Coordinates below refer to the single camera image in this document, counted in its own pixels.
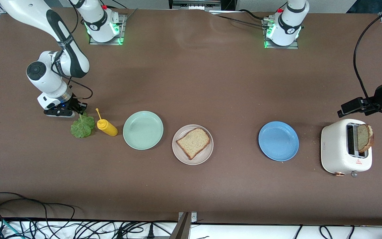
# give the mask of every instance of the green plate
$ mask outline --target green plate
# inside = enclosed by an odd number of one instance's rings
[[[163,136],[163,123],[153,112],[140,111],[131,115],[123,126],[126,143],[138,150],[154,147]]]

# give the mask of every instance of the table surface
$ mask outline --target table surface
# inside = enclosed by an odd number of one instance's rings
[[[73,9],[55,10],[72,29]],[[228,15],[257,23],[246,13]],[[179,211],[197,211],[202,222],[382,224],[381,114],[350,117],[375,131],[369,171],[341,178],[320,164],[321,129],[339,120],[341,104],[362,96],[353,48],[374,18],[309,14],[298,50],[265,49],[257,27],[200,10],[137,10],[122,46],[88,45],[79,25],[74,36],[91,64],[79,79],[94,91],[89,115],[96,118],[98,107],[120,134],[96,130],[76,139],[73,119],[42,113],[40,92],[25,75],[42,51],[59,49],[56,42],[2,15],[0,191],[77,205],[75,217],[87,219],[177,219]],[[373,94],[382,84],[382,24],[362,40],[358,66]],[[138,151],[121,129],[143,110],[160,116],[164,134],[152,149]],[[268,159],[257,142],[261,127],[275,120],[299,136],[299,151],[287,162]],[[173,135],[186,124],[213,136],[214,151],[201,165],[185,165],[172,152]],[[43,216],[30,204],[4,213]]]

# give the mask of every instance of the slice of bread on plate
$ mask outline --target slice of bread on plate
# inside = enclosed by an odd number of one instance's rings
[[[357,150],[359,153],[367,151],[374,145],[374,133],[368,124],[361,124],[357,127]]]
[[[176,143],[182,148],[188,159],[192,160],[209,145],[210,137],[202,128],[195,128]]]

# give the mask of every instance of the blue plate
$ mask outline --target blue plate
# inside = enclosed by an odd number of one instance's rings
[[[287,161],[296,155],[299,143],[291,126],[284,122],[272,121],[260,130],[259,146],[270,159]]]

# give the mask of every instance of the yellow bottle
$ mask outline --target yellow bottle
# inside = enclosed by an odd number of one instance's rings
[[[101,118],[98,108],[96,108],[95,110],[97,111],[98,116],[100,117],[100,120],[97,121],[97,127],[110,136],[116,136],[118,133],[117,128],[110,124],[110,122],[108,122],[107,120]]]

